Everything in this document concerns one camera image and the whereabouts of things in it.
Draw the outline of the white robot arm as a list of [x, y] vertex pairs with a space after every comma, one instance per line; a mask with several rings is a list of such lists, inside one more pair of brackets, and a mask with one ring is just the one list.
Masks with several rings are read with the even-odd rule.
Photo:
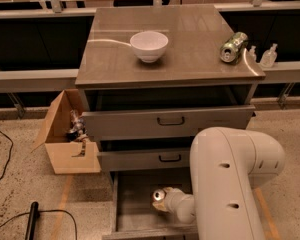
[[158, 189], [153, 207], [182, 223], [196, 222], [200, 240], [266, 240], [252, 189], [278, 176], [284, 165], [285, 151], [270, 135], [207, 128], [190, 149], [193, 192]]

